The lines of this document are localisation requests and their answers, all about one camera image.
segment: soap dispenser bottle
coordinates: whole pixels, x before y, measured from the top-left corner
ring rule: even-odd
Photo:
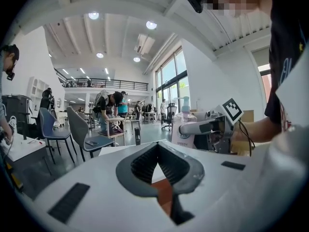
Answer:
[[[174,116],[173,131],[172,131],[172,143],[188,148],[193,147],[194,135],[185,135],[179,133],[179,127],[187,123],[196,123],[197,117],[190,113],[189,97],[184,96],[178,98],[183,100],[182,111]]]

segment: white shelf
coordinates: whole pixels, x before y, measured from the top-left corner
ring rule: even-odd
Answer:
[[[33,111],[35,111],[35,107],[37,108],[37,110],[40,108],[42,93],[48,88],[49,85],[44,81],[40,80],[39,78],[33,76],[29,79],[27,96],[32,99]],[[33,113],[34,116],[37,116],[37,114],[38,111],[35,111]]]

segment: black rubber pad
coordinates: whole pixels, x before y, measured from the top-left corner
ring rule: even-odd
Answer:
[[[246,165],[234,163],[234,162],[230,162],[230,161],[224,161],[221,165],[228,167],[228,168],[234,168],[234,169],[237,169],[237,170],[241,170],[241,171],[246,167]]]
[[[76,183],[48,212],[53,218],[66,223],[90,186]]]

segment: white ceiling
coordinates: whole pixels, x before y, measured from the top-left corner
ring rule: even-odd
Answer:
[[[67,77],[83,78],[82,68],[90,78],[107,78],[102,66],[109,60],[124,58],[134,63],[134,57],[140,57],[136,63],[143,72],[162,44],[172,33],[158,25],[151,30],[146,27],[146,20],[119,14],[99,14],[92,20],[88,14],[63,18],[44,25],[46,42],[52,62],[56,69]],[[138,36],[143,34],[155,40],[148,54],[140,55],[135,47]],[[108,76],[113,79],[114,71],[109,66]]]
[[[101,14],[100,20],[89,22],[84,14],[93,11]],[[49,27],[48,31],[57,34],[52,33],[52,39],[47,41],[57,60],[79,52],[80,56],[95,54],[98,50],[106,55],[132,58],[137,35],[147,30],[148,20],[158,24],[158,30],[151,33],[160,32],[154,36],[156,42],[151,56],[174,32],[212,61],[221,54],[268,37],[271,24],[269,16],[258,10],[239,18],[206,8],[197,14],[187,0],[29,0],[13,23],[8,38],[19,30],[26,34],[39,26],[51,25],[52,30]],[[151,62],[140,64],[150,71],[157,61],[155,56]]]
[[[96,100],[96,97],[97,97],[97,94],[90,94],[90,102],[94,102]],[[86,94],[84,93],[81,93],[81,94],[65,94],[65,100],[67,100],[67,102],[70,102],[70,101],[74,101],[76,103],[80,103],[80,104],[84,104],[85,102],[84,101],[81,101],[79,100],[78,98],[80,99],[83,99],[83,100],[86,100]],[[142,101],[145,99],[145,96],[138,96],[138,95],[128,95],[127,96],[127,99],[130,99],[130,101],[132,102],[137,102],[137,101]]]

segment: cardboard box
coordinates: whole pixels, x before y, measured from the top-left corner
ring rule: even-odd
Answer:
[[[254,122],[254,112],[253,110],[244,111],[241,117],[242,122]],[[250,156],[249,152],[250,146],[248,141],[232,141],[231,142],[231,152],[237,152],[239,156]]]

